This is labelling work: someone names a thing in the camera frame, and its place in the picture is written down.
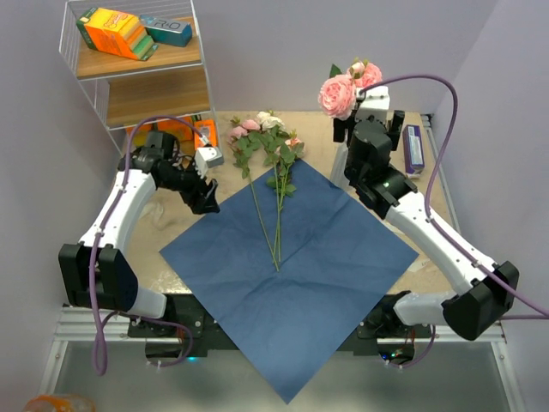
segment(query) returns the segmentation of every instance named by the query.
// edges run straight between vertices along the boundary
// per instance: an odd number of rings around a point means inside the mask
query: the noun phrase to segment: wooden shelf board
[[[80,80],[89,80],[98,77],[201,63],[202,59],[200,57],[199,39],[196,36],[195,20],[192,17],[178,20],[187,21],[192,26],[193,38],[189,44],[186,47],[176,47],[175,45],[162,45],[159,43],[156,52],[146,62],[132,60],[131,58],[121,58],[113,54],[89,49],[84,40],[81,39],[76,77]]]
[[[112,79],[106,123],[132,125],[154,115],[181,116],[209,109],[203,66],[166,70]]]

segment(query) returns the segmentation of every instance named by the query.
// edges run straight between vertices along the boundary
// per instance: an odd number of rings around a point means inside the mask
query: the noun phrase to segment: rose bouquet
[[[276,270],[280,270],[282,261],[281,244],[281,211],[284,197],[293,196],[297,190],[292,183],[291,167],[305,153],[305,144],[298,139],[295,130],[286,131],[286,125],[273,112],[259,112],[255,119],[249,118],[241,122],[239,118],[231,120],[233,129],[229,133],[228,142],[234,154],[234,166],[242,169],[242,179],[248,179],[256,204],[256,211],[261,223],[263,234],[273,258]],[[265,153],[264,166],[273,167],[273,176],[267,179],[267,185],[276,193],[277,222],[274,243],[271,244],[267,229],[262,219],[259,202],[257,201],[253,179],[250,175],[249,161],[258,149]]]

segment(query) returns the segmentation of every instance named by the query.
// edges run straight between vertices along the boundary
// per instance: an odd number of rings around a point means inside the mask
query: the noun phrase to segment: pink rose
[[[360,78],[364,74],[365,68],[366,66],[363,62],[356,62],[353,63],[351,67],[349,67],[349,70],[347,70],[347,74],[350,75],[353,79],[356,77]]]
[[[244,127],[237,126],[231,130],[229,137],[236,137],[237,139],[239,139],[240,137],[247,136],[247,135],[248,135],[248,131]]]
[[[324,82],[318,103],[331,118],[345,120],[351,116],[356,102],[356,87],[349,75],[337,75]]]
[[[244,127],[247,130],[260,130],[261,126],[257,123],[257,121],[249,118],[248,120],[245,120],[242,123],[242,127]]]
[[[299,140],[297,137],[292,137],[291,139],[287,139],[285,141],[285,144],[289,148],[294,148],[295,146],[297,146],[300,143],[303,143],[303,142],[301,142],[301,140]],[[303,147],[303,150],[301,151],[301,155],[298,156],[298,157],[301,159],[304,155],[305,155],[305,147]]]
[[[248,135],[248,131],[242,126],[237,126],[231,130],[227,141],[229,142],[229,145],[232,146],[240,137],[246,135]]]
[[[362,77],[356,79],[354,82],[357,85],[357,88],[366,88],[381,80],[383,80],[381,70],[375,64],[368,63]]]

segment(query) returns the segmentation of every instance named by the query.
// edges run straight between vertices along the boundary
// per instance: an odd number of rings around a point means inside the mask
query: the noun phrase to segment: purple box
[[[406,174],[410,179],[416,179],[423,172],[423,169],[425,169],[423,143],[421,142],[419,126],[412,124],[404,126],[402,138],[404,140],[404,166]]]

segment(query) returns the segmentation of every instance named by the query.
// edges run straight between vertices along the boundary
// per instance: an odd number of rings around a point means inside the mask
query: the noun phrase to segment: artificial flower
[[[364,74],[359,79],[356,79],[354,84],[356,84],[357,88],[366,88],[381,80],[383,80],[381,70],[375,64],[368,63],[364,70]]]
[[[337,75],[324,82],[318,103],[331,118],[347,119],[356,103],[356,87],[349,75]]]
[[[359,79],[364,74],[366,66],[364,62],[355,62],[347,70],[347,74],[350,75],[353,79]]]
[[[272,129],[275,126],[280,126],[280,130],[284,130],[286,127],[284,122],[276,116],[270,116],[261,122],[261,127],[263,130]]]
[[[259,125],[259,123],[257,121],[255,121],[253,118],[249,118],[249,119],[245,120],[242,123],[242,127],[244,127],[248,131],[260,130],[261,129],[261,126]]]
[[[259,112],[256,116],[257,122],[259,124],[263,123],[265,120],[271,117],[271,113],[269,112]]]

